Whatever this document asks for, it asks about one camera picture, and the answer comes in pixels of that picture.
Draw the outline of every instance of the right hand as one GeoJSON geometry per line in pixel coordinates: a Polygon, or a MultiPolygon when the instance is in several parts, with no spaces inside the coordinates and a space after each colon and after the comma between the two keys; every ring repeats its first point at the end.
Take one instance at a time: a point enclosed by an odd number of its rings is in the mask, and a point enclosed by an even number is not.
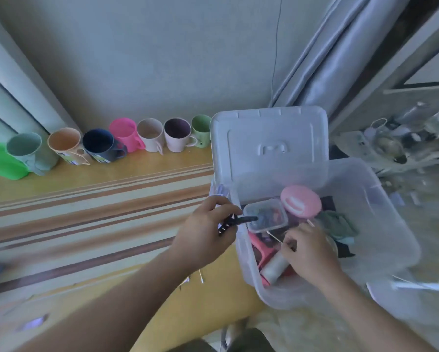
{"type": "Polygon", "coordinates": [[[287,231],[281,253],[298,275],[319,289],[343,273],[326,234],[307,223],[287,231]],[[294,244],[295,252],[290,248],[294,244]]]}

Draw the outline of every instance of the black hair clip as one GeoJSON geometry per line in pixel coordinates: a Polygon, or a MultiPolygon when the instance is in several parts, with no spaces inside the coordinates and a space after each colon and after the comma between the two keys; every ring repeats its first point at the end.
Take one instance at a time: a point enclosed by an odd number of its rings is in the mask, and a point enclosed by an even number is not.
{"type": "Polygon", "coordinates": [[[234,225],[240,225],[242,223],[257,221],[257,216],[243,216],[243,217],[237,217],[235,214],[230,214],[224,221],[221,227],[218,229],[218,233],[220,236],[223,235],[226,230],[234,225]]]}

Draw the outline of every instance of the striped tablecloth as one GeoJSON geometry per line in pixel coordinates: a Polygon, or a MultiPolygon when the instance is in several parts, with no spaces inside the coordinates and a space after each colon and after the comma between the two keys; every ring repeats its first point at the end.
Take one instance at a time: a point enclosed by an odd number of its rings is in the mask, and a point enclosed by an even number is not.
{"type": "Polygon", "coordinates": [[[172,242],[210,164],[0,203],[0,305],[126,272],[172,242]]]}

